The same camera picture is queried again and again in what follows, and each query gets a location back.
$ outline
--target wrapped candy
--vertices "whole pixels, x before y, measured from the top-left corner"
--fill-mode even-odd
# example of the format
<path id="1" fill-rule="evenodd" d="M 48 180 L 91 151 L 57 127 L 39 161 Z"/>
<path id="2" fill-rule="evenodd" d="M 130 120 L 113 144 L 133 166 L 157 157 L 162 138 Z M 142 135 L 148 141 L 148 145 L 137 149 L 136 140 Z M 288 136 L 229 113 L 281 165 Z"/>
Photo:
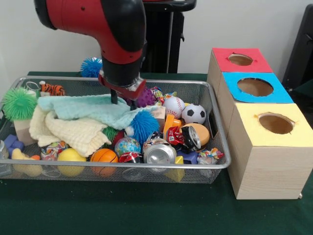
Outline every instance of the wrapped candy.
<path id="1" fill-rule="evenodd" d="M 46 148 L 46 150 L 42 149 L 41 158 L 44 161 L 56 161 L 58 155 L 67 148 L 68 144 L 64 141 L 52 143 Z"/>
<path id="2" fill-rule="evenodd" d="M 158 106 L 162 106 L 163 103 L 167 99 L 169 99 L 173 96 L 175 96 L 175 97 L 177 96 L 177 92 L 171 92 L 171 93 L 167 93 L 167 94 L 163 95 L 163 93 L 159 87 L 153 87 L 150 90 L 152 91 L 153 95 L 155 96 L 155 98 L 157 100 L 155 105 L 158 105 Z"/>
<path id="3" fill-rule="evenodd" d="M 198 154 L 197 161 L 200 165 L 213 165 L 218 159 L 222 158 L 224 153 L 217 148 L 212 148 L 211 151 L 204 150 Z"/>

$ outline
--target metal mesh basket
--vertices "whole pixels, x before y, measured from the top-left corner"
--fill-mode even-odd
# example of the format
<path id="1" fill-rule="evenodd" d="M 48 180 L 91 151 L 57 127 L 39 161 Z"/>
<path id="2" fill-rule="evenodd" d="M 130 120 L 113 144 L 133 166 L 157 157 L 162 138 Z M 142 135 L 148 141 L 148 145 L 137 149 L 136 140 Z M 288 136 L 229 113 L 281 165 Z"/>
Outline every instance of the metal mesh basket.
<path id="1" fill-rule="evenodd" d="M 110 92 L 106 87 L 100 86 L 97 79 L 93 78 L 27 76 L 18 79 L 12 87 L 24 86 L 27 81 L 39 83 L 41 80 L 52 85 L 62 85 L 69 96 L 108 94 Z M 210 141 L 206 149 L 210 150 L 216 147 L 224 153 L 224 157 L 219 159 L 217 164 L 112 164 L 6 159 L 0 160 L 0 178 L 211 184 L 221 169 L 230 164 L 228 145 L 212 87 L 206 82 L 165 80 L 148 80 L 147 86 L 149 88 L 160 87 L 164 93 L 177 91 L 178 96 L 184 102 L 200 104 L 204 107 L 207 111 L 207 120 L 204 125 L 210 132 Z M 0 139 L 5 139 L 9 134 L 15 135 L 14 125 L 3 116 L 0 121 Z M 24 153 L 29 156 L 40 155 L 40 152 L 37 144 L 27 146 L 24 150 Z"/>

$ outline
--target orange plastic toy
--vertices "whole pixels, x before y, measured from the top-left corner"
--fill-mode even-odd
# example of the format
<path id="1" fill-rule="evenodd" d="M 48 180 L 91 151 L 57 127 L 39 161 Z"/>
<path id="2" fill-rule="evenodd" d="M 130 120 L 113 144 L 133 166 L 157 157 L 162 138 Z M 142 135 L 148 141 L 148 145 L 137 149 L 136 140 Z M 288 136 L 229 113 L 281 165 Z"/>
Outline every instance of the orange plastic toy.
<path id="1" fill-rule="evenodd" d="M 116 153 L 114 153 L 112 150 L 103 148 L 98 151 L 96 151 L 91 159 L 91 162 L 103 162 L 103 163 L 118 163 L 118 157 Z M 101 177 L 109 177 L 113 175 L 115 172 L 115 167 L 98 167 L 94 166 L 92 168 L 93 172 Z"/>

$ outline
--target green spiky ball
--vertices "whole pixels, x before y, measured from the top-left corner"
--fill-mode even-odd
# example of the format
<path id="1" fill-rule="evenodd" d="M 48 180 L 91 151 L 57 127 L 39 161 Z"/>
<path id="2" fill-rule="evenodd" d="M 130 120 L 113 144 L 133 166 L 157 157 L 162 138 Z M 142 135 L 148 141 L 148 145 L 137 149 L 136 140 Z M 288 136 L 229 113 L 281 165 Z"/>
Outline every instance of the green spiky ball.
<path id="1" fill-rule="evenodd" d="M 3 111 L 10 121 L 31 119 L 36 105 L 36 97 L 25 88 L 10 89 L 3 98 Z"/>

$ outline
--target wooden block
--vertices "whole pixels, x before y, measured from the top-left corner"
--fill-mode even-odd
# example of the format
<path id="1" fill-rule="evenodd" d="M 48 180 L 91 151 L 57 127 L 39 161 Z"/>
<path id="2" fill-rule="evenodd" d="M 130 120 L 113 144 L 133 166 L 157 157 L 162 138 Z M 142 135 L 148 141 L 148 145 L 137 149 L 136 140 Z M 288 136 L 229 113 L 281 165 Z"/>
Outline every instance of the wooden block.
<path id="1" fill-rule="evenodd" d="M 37 143 L 37 141 L 30 136 L 29 125 L 30 120 L 14 121 L 16 135 L 19 141 L 23 142 L 25 146 Z"/>
<path id="2" fill-rule="evenodd" d="M 151 112 L 151 114 L 157 119 L 160 130 L 163 131 L 164 129 L 164 123 L 165 123 L 165 110 L 166 108 L 163 106 L 158 107 L 157 110 L 154 110 Z"/>
<path id="3" fill-rule="evenodd" d="M 219 93 L 222 72 L 273 72 L 257 48 L 212 48 L 207 82 Z"/>
<path id="4" fill-rule="evenodd" d="M 237 199 L 297 199 L 313 168 L 313 130 L 296 104 L 237 103 L 228 168 Z"/>
<path id="5" fill-rule="evenodd" d="M 184 164 L 183 157 L 177 156 L 175 158 L 175 164 Z M 185 169 L 171 169 L 164 174 L 166 177 L 174 180 L 175 182 L 180 182 L 185 176 Z"/>
<path id="6" fill-rule="evenodd" d="M 207 81 L 214 88 L 226 136 L 236 103 L 293 103 L 256 48 L 212 49 Z"/>

